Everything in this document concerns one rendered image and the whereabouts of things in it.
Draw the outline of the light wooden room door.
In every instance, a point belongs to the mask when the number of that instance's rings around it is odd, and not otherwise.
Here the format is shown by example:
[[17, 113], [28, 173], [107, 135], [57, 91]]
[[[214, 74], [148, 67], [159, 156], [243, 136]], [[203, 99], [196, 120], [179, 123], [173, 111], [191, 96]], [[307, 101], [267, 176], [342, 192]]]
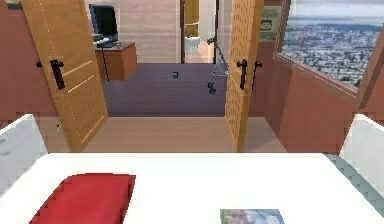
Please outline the light wooden room door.
[[233, 152], [245, 143], [264, 0], [233, 0], [225, 121]]
[[[69, 149], [81, 152], [108, 118], [84, 0], [21, 0]], [[58, 59], [65, 88], [50, 61]]]

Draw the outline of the white toilet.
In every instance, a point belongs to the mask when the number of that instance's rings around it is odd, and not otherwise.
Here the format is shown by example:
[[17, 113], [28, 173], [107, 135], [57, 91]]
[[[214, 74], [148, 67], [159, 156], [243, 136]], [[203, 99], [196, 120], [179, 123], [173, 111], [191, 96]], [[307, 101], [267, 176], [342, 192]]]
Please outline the white toilet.
[[197, 54], [198, 46], [200, 44], [201, 39], [199, 37], [185, 37], [185, 53], [186, 54]]

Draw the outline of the white bed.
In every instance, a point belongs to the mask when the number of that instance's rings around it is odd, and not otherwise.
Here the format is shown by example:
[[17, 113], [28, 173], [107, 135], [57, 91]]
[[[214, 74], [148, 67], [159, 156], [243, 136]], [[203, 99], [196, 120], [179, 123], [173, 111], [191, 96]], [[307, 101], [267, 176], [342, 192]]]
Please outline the white bed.
[[124, 224], [220, 224], [223, 209], [277, 209], [285, 224], [384, 224], [321, 153], [50, 153], [0, 196], [0, 224], [28, 224], [82, 173], [135, 176]]

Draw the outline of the brown wooden cabinet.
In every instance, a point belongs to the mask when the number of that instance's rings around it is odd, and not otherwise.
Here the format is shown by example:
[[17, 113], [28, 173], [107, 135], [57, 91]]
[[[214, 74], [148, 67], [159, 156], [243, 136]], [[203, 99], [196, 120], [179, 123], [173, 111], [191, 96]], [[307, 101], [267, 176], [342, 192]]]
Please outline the brown wooden cabinet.
[[138, 67], [134, 42], [121, 42], [112, 48], [96, 48], [100, 78], [126, 80]]

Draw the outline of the grey-blue book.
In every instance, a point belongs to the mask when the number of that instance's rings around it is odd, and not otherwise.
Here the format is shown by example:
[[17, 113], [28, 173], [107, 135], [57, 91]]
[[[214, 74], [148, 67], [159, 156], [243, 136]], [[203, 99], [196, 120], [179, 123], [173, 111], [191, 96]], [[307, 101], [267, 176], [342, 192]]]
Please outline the grey-blue book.
[[221, 224], [285, 224], [278, 209], [221, 209]]

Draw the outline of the black television set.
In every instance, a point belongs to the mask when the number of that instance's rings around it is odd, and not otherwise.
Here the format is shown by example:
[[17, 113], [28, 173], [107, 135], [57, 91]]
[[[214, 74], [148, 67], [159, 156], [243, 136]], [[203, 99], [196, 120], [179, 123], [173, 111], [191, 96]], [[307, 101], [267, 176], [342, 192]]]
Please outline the black television set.
[[115, 9], [111, 5], [89, 5], [92, 26], [95, 34], [101, 34], [109, 42], [118, 40]]

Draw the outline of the red pillow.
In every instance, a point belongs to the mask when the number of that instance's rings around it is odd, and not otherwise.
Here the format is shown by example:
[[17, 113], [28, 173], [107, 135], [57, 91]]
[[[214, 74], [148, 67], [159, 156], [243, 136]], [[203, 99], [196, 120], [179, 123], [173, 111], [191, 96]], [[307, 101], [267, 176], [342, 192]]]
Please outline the red pillow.
[[68, 176], [28, 224], [123, 224], [135, 179], [114, 173]]

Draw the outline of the large city view window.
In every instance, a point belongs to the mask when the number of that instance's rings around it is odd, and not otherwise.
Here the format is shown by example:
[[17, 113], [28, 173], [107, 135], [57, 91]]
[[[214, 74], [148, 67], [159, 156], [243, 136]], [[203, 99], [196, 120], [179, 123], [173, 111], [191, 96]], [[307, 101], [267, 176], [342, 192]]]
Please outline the large city view window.
[[282, 0], [274, 57], [355, 97], [384, 29], [384, 0]]

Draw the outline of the white cabinet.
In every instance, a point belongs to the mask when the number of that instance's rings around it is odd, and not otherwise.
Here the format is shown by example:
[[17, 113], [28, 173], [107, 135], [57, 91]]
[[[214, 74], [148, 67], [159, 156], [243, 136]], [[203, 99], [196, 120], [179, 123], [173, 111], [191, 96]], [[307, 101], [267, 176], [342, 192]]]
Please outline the white cabinet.
[[356, 114], [339, 156], [384, 198], [384, 126]]
[[45, 154], [46, 145], [32, 114], [0, 129], [0, 196]]

